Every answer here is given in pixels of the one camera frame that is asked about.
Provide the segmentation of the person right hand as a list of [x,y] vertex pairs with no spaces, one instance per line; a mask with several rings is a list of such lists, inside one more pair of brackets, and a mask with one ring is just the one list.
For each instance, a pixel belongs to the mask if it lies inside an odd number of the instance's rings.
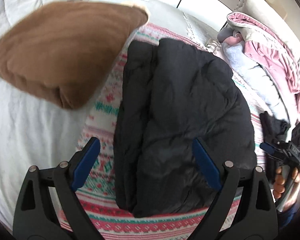
[[[296,203],[300,191],[300,172],[298,171],[297,168],[294,168],[291,178],[294,181],[294,184],[290,196],[285,202],[282,211],[287,211]],[[276,170],[275,183],[273,184],[273,197],[275,199],[281,198],[281,195],[286,190],[285,184],[286,184],[286,180],[282,175],[282,166],[280,166]]]

